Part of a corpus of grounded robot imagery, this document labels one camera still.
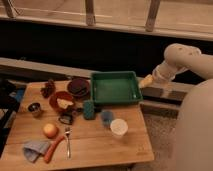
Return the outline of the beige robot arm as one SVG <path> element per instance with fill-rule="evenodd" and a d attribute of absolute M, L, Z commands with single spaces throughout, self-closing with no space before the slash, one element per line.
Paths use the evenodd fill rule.
<path fill-rule="evenodd" d="M 190 70 L 204 81 L 184 97 L 176 123 L 170 171 L 213 171 L 213 55 L 194 46 L 170 44 L 164 61 L 140 83 L 167 84 Z"/>

